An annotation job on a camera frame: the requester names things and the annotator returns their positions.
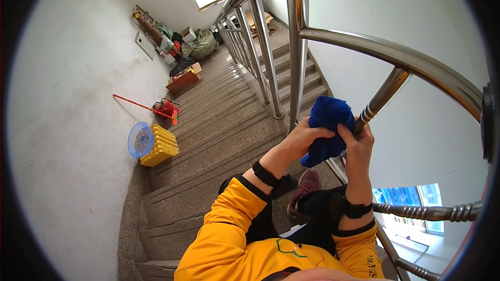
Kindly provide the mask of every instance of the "blue cloth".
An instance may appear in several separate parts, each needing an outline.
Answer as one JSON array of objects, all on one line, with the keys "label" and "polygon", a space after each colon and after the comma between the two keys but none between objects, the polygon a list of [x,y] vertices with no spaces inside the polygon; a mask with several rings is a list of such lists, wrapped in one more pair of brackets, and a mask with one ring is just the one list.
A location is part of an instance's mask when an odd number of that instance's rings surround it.
[{"label": "blue cloth", "polygon": [[317,138],[309,147],[309,153],[301,159],[305,167],[313,167],[325,159],[337,157],[346,149],[346,143],[337,131],[337,125],[344,124],[354,132],[354,116],[343,100],[321,96],[311,109],[309,127],[326,127],[335,132],[333,138]]}]

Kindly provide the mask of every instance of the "yellow plastic crate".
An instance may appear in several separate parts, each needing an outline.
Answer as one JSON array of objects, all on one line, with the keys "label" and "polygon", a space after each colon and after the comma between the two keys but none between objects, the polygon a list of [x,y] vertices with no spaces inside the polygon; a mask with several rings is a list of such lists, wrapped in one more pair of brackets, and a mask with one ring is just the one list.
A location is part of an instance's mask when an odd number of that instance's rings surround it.
[{"label": "yellow plastic crate", "polygon": [[141,157],[141,165],[148,167],[154,167],[179,153],[179,147],[174,134],[165,128],[159,127],[157,124],[153,124],[151,130],[154,134],[153,149]]}]

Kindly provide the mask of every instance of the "hand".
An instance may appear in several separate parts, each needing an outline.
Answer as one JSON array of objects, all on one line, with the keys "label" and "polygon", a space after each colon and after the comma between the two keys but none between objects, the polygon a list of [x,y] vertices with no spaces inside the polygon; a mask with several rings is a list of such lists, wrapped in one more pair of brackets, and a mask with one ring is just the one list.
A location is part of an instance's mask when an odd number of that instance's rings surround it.
[{"label": "hand", "polygon": [[279,144],[290,162],[302,158],[316,138],[333,138],[335,133],[324,127],[309,127],[309,116],[301,119],[297,127]]},{"label": "hand", "polygon": [[365,124],[357,138],[342,124],[337,126],[337,130],[347,145],[347,177],[368,177],[370,158],[372,157],[372,148],[375,142],[370,126]]}]

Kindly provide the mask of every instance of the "maroon sneaker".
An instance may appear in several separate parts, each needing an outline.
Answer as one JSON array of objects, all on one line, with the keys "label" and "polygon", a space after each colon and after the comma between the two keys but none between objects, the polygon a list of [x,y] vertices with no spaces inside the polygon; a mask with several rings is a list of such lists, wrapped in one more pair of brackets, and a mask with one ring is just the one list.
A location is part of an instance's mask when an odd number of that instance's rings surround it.
[{"label": "maroon sneaker", "polygon": [[319,189],[320,189],[320,173],[318,173],[316,168],[307,169],[302,174],[301,178],[298,180],[298,189],[291,198],[290,203],[288,203],[288,207],[286,208],[286,213],[288,214],[288,217],[292,221],[300,222],[300,220],[303,219],[304,216],[297,211],[296,204],[298,198],[308,192]]}]

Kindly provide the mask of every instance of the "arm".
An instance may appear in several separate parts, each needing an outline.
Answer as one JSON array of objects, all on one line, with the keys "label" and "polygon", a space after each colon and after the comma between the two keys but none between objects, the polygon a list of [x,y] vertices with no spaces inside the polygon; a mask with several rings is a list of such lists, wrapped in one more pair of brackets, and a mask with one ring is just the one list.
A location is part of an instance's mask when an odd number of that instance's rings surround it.
[{"label": "arm", "polygon": [[[337,129],[347,145],[346,199],[351,204],[368,206],[372,202],[372,184],[368,171],[374,143],[370,126],[365,125],[357,138],[343,125],[339,125]],[[334,236],[336,250],[339,260],[353,276],[384,278],[382,262],[375,251],[376,233],[373,210],[359,219],[351,219],[346,215],[341,217],[339,231]]]},{"label": "arm", "polygon": [[[292,161],[304,156],[316,138],[335,135],[326,128],[309,128],[308,120],[303,119],[259,160],[275,178],[281,178]],[[272,187],[263,183],[252,168],[234,177],[211,206],[196,240],[184,253],[176,271],[178,278],[190,279],[191,274],[196,274],[197,278],[203,279],[206,274],[206,279],[209,279],[218,269],[222,269],[221,273],[232,273],[227,264],[245,254],[245,233],[253,218],[266,206]]]}]

